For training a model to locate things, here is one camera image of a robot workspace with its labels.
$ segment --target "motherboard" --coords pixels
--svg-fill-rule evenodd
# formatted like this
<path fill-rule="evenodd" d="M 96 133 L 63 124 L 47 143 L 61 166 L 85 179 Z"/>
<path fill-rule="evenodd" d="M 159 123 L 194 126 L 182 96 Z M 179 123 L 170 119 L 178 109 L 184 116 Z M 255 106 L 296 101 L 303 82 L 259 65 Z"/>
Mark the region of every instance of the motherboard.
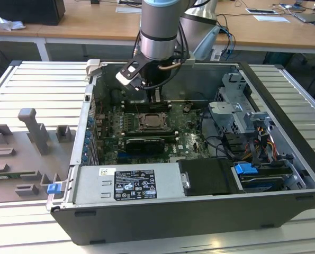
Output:
<path fill-rule="evenodd" d="M 101 165 L 177 162 L 210 157 L 199 132 L 200 109 L 176 102 L 100 107 L 96 116 Z"/>

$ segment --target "black box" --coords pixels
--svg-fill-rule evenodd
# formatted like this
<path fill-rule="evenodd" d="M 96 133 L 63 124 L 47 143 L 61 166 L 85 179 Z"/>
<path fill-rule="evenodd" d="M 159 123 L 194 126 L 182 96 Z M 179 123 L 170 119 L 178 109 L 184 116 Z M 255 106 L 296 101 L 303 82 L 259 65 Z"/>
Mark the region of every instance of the black box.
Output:
<path fill-rule="evenodd" d="M 0 0 L 0 17 L 25 25 L 58 25 L 65 11 L 63 0 Z"/>

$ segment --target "blue clip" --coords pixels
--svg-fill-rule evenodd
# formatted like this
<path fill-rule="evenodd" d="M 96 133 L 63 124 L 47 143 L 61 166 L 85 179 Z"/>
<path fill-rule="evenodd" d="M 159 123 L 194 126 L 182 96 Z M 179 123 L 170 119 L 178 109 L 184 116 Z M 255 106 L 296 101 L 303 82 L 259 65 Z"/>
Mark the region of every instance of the blue clip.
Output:
<path fill-rule="evenodd" d="M 47 193 L 48 194 L 60 194 L 61 193 L 62 184 L 49 184 Z"/>
<path fill-rule="evenodd" d="M 256 168 L 251 166 L 251 163 L 239 163 L 235 167 L 237 174 L 257 174 Z"/>

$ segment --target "motherboard chip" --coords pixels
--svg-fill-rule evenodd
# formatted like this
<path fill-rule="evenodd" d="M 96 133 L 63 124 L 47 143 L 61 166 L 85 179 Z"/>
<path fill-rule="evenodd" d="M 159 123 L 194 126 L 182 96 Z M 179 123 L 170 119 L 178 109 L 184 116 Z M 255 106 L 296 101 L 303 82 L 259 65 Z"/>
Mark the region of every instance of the motherboard chip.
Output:
<path fill-rule="evenodd" d="M 141 132 L 168 132 L 171 128 L 167 124 L 167 115 L 158 114 L 139 114 L 139 131 Z"/>

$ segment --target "black plastic cover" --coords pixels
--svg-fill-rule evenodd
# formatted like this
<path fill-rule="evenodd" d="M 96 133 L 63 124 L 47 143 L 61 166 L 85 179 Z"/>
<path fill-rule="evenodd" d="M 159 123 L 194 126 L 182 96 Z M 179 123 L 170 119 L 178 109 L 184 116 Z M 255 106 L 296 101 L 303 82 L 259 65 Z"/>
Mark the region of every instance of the black plastic cover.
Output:
<path fill-rule="evenodd" d="M 186 196 L 225 195 L 238 192 L 231 167 L 233 163 L 226 158 L 203 158 L 180 160 L 181 173 L 188 175 L 190 188 Z"/>

